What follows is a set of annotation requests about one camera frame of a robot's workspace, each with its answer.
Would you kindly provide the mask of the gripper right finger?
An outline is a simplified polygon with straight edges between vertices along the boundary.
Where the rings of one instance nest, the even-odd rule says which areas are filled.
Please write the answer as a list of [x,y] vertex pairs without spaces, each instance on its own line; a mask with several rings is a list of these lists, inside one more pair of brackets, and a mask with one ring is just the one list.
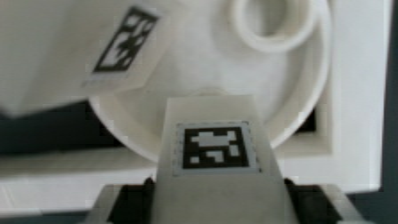
[[285,179],[290,220],[283,224],[374,224],[335,184],[297,184]]

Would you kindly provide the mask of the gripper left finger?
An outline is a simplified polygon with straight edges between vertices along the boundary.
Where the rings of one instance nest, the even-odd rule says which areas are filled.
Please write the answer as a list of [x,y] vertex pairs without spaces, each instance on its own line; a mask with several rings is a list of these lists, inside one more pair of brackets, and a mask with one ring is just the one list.
[[141,184],[107,185],[79,224],[152,224],[155,186],[152,178]]

